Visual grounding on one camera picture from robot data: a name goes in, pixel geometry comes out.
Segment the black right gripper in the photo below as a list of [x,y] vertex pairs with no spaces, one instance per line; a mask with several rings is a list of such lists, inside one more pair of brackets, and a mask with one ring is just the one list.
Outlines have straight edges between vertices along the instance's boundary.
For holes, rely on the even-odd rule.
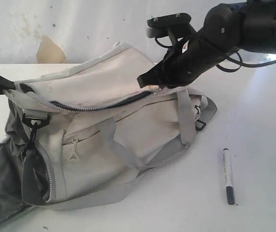
[[140,87],[184,87],[224,59],[225,57],[204,41],[191,39],[184,53],[171,58],[164,67],[163,62],[159,62],[138,76],[137,82]]

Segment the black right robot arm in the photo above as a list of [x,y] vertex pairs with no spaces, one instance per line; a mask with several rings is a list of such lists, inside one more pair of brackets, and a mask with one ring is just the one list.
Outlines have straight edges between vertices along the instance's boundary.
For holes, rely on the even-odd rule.
[[221,3],[207,13],[200,30],[190,21],[186,13],[147,21],[148,38],[169,37],[171,45],[162,61],[138,77],[140,87],[187,86],[240,50],[276,54],[276,0]]

